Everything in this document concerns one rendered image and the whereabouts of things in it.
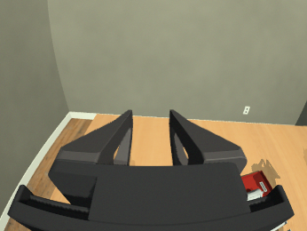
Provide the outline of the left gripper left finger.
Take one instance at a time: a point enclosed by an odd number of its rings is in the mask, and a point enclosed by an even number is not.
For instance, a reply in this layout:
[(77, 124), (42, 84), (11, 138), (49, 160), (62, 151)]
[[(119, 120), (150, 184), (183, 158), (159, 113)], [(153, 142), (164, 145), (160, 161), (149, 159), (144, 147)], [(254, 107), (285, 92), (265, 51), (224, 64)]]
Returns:
[[(67, 159), (97, 164), (130, 165), (132, 132), (132, 110), (128, 110), (111, 123), (61, 147), (55, 160)], [(117, 154), (114, 155), (117, 148)]]

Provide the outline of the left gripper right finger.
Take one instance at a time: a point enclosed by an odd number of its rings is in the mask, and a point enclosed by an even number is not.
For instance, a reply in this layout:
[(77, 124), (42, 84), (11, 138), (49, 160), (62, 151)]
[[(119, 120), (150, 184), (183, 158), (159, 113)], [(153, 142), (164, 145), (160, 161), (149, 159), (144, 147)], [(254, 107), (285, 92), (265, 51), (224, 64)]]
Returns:
[(169, 139), (173, 165), (230, 162), (241, 174), (248, 162), (240, 146), (188, 121), (173, 109), (169, 111)]

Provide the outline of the red rectangular tray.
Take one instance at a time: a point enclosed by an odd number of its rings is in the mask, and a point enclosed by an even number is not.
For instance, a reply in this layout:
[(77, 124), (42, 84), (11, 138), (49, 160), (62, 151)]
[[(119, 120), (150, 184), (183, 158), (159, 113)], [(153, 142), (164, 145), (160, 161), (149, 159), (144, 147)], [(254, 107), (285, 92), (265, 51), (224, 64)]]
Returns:
[(272, 186), (262, 171), (258, 171), (241, 177), (247, 192), (260, 188), (264, 191), (263, 196), (267, 196), (272, 190)]

